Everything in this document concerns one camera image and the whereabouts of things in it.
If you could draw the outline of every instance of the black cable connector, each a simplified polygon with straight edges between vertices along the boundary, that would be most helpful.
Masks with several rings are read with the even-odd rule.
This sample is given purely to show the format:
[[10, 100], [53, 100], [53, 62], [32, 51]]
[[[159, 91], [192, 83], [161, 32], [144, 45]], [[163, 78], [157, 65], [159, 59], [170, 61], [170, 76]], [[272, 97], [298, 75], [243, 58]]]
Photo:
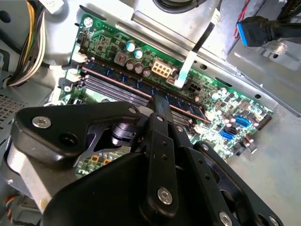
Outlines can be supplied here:
[[300, 38], [301, 23], [269, 21], [262, 16], [253, 16], [238, 23], [242, 43], [248, 47], [260, 47], [280, 38]]

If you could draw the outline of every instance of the mounting hole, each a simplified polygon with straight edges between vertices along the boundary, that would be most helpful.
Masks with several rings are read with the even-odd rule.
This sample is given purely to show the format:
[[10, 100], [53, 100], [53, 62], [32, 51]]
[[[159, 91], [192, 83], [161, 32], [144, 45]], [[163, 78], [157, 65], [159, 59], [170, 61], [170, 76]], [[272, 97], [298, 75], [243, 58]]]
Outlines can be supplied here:
[[203, 71], [205, 71], [205, 70], [208, 69], [207, 65], [205, 65], [205, 64], [200, 64], [199, 67], [200, 67], [200, 69], [202, 69]]
[[162, 155], [162, 159], [166, 161], [168, 157], [166, 155]]
[[74, 147], [77, 145], [78, 139], [72, 133], [63, 133], [60, 135], [59, 141], [66, 147]]
[[269, 222], [266, 220], [266, 218], [264, 218], [263, 215], [261, 215], [260, 213], [257, 214], [257, 217], [259, 218], [260, 222], [264, 225], [264, 226], [269, 226]]
[[256, 94], [256, 95], [255, 95], [255, 98], [259, 100], [259, 99], [261, 98], [261, 95]]
[[132, 108], [132, 107], [130, 107], [128, 110], [129, 110], [131, 113], [133, 113], [133, 114], [136, 114], [136, 113], [137, 113], [136, 110], [135, 110], [134, 108]]
[[11, 21], [10, 15], [7, 11], [0, 11], [0, 20], [6, 24]]
[[206, 178], [207, 180], [210, 180], [210, 177], [208, 176], [208, 174], [205, 174], [205, 178]]

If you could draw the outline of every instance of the screw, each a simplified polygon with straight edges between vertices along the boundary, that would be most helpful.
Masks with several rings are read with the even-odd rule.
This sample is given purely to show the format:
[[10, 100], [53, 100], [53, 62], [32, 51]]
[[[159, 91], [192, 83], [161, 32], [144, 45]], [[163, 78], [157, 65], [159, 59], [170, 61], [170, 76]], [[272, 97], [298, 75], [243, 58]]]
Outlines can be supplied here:
[[183, 128], [181, 126], [177, 126], [177, 129], [180, 131], [180, 132], [183, 132]]
[[92, 25], [93, 25], [93, 20], [92, 20], [92, 18], [86, 17], [86, 18], [84, 19], [84, 26], [85, 26], [86, 28], [90, 28], [90, 27], [92, 27]]
[[128, 110], [129, 110], [131, 113], [136, 114], [136, 110], [135, 110], [134, 108], [131, 108], [131, 107], [130, 107]]
[[225, 212], [220, 212], [219, 216], [220, 216], [221, 222], [225, 226], [232, 226], [232, 221], [231, 221], [230, 217]]
[[65, 86], [64, 91], [67, 92], [67, 93], [71, 92], [71, 87], [70, 86]]
[[173, 197], [170, 194], [170, 192], [162, 187], [158, 190], [158, 198], [161, 202], [163, 202], [165, 205], [170, 205], [173, 202]]
[[35, 127], [41, 128], [41, 129], [47, 129], [51, 126], [51, 121], [49, 118], [44, 116], [38, 116], [34, 117], [32, 120], [32, 124]]
[[158, 119], [159, 121], [163, 121], [163, 119], [162, 119], [160, 116], [157, 116], [157, 119]]
[[203, 147], [203, 149], [204, 149], [205, 151], [208, 151], [208, 150], [209, 150], [209, 147], [208, 147], [207, 145], [202, 145], [202, 147]]
[[272, 217], [271, 215], [269, 216], [269, 219], [272, 221], [273, 225], [275, 226], [279, 226], [278, 222], [276, 221], [276, 219], [274, 217]]

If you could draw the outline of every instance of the sata port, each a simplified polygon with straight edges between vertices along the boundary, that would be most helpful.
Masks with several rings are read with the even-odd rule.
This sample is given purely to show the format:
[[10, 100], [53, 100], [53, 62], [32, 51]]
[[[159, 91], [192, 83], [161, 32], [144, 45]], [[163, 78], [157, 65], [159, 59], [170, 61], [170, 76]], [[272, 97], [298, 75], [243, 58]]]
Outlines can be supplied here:
[[227, 131], [225, 131], [224, 129], [222, 131], [220, 131], [220, 135], [227, 139], [227, 140], [233, 140], [234, 139], [234, 135], [228, 133]]
[[238, 116], [238, 115], [235, 115], [234, 116], [235, 119], [236, 119], [236, 124], [237, 125], [240, 125], [242, 127], [249, 127], [251, 125], [250, 121], [244, 117], [241, 117], [241, 116]]

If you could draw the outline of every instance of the black cable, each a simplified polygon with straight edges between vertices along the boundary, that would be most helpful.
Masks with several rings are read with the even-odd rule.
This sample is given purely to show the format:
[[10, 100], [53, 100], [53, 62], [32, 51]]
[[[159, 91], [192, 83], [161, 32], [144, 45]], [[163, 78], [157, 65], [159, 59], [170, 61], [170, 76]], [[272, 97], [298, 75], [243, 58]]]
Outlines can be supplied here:
[[153, 0], [155, 5], [166, 13], [185, 13], [199, 7], [206, 0], [188, 0], [185, 2], [174, 2], [171, 0]]
[[210, 24], [206, 28], [206, 30], [205, 30], [204, 34], [202, 35], [202, 37], [198, 40], [196, 45], [193, 47], [193, 49], [192, 49], [193, 52], [197, 53], [199, 51], [199, 49], [203, 46], [204, 42], [207, 40], [207, 38], [211, 34], [214, 27], [215, 27], [215, 24], [210, 22]]

